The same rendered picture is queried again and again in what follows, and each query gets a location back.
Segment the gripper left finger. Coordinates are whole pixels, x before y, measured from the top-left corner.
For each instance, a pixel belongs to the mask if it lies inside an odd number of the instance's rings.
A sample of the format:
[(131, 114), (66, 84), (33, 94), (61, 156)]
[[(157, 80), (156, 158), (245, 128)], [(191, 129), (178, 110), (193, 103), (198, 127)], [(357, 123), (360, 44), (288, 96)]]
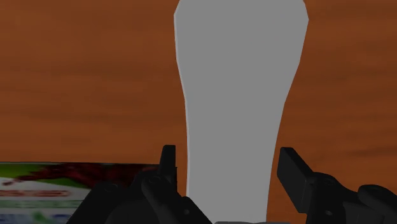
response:
[(212, 224), (177, 191), (176, 147), (165, 145), (158, 169), (141, 171), (130, 186), (98, 183), (66, 224)]

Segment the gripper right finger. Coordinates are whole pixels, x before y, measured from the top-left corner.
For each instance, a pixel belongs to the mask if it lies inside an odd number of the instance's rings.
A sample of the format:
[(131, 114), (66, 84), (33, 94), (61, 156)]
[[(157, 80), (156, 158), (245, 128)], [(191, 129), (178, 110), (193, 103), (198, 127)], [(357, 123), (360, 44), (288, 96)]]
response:
[(380, 185), (352, 191), (314, 172), (294, 148), (280, 149), (277, 177), (305, 224), (397, 224), (397, 195)]

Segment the colourful printed box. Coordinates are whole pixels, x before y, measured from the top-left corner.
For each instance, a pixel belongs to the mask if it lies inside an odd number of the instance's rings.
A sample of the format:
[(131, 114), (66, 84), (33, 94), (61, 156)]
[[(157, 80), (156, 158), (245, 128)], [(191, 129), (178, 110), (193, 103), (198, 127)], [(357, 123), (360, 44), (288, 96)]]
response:
[(103, 181), (131, 184), (153, 164), (0, 162), (0, 224), (66, 224)]

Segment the grey tall vase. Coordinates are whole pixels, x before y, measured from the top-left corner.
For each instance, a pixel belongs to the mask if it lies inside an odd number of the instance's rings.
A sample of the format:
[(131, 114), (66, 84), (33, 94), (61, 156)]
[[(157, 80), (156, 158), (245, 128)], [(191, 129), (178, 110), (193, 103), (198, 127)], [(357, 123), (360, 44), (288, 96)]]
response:
[(308, 25), (303, 0), (180, 0), (187, 194), (211, 221), (265, 221), (275, 144)]

